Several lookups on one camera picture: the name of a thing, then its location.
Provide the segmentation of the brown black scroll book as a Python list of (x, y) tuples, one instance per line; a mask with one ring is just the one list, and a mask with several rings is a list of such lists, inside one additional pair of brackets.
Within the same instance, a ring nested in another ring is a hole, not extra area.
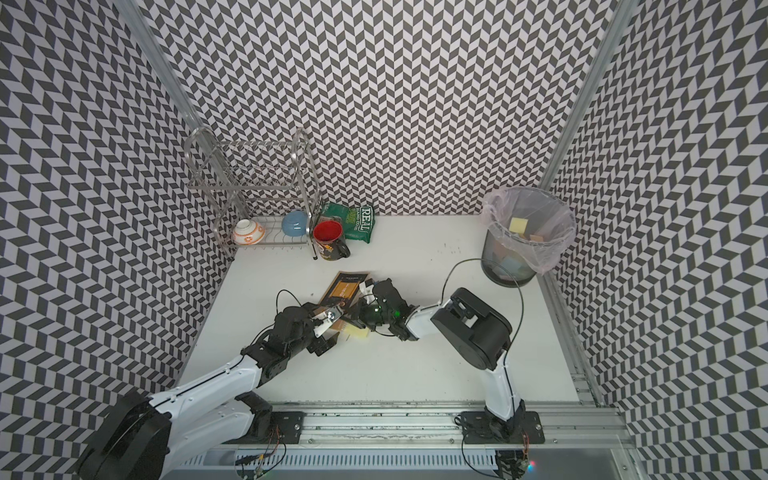
[(346, 310), (359, 300), (358, 285), (368, 279), (369, 276), (368, 272), (339, 272), (319, 301), (318, 306), (338, 306), (343, 312), (341, 319), (344, 320)]

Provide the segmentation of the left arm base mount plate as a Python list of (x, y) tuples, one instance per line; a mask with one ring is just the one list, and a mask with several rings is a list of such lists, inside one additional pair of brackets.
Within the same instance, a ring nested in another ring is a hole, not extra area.
[(298, 444), (303, 431), (305, 413), (302, 411), (273, 411), (269, 417), (257, 416), (249, 430), (227, 444)]

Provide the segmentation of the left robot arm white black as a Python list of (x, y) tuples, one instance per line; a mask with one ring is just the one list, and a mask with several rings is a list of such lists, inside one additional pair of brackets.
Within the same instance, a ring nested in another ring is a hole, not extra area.
[(263, 436), (272, 406), (256, 392), (307, 350), (335, 340), (338, 307), (288, 306), (231, 361), (169, 390), (120, 397), (86, 441), (74, 466), (80, 479), (161, 479), (188, 459), (248, 434)]

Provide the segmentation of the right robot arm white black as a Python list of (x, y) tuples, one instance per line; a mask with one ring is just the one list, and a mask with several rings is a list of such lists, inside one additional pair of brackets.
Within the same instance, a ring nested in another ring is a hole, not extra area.
[(404, 300), (390, 279), (361, 284), (361, 294), (342, 316), (358, 328), (386, 327), (401, 341), (418, 341), (441, 334), (472, 367), (482, 372), (485, 409), (510, 422), (524, 410), (508, 366), (513, 344), (511, 323), (466, 288), (433, 305), (415, 306)]

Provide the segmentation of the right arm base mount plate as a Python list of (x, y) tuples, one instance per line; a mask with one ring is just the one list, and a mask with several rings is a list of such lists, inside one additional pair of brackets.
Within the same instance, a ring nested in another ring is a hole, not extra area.
[(518, 412), (510, 420), (501, 420), (488, 411), (464, 411), (454, 418), (464, 442), (479, 444), (532, 444), (545, 443), (545, 436), (537, 412)]

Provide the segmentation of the yellow sticky note bottom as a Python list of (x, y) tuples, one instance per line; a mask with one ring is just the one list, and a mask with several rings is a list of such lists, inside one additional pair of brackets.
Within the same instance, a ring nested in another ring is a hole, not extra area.
[(347, 324), (343, 333), (348, 336), (349, 339), (365, 339), (369, 336), (370, 330), (368, 328), (358, 328), (354, 325)]

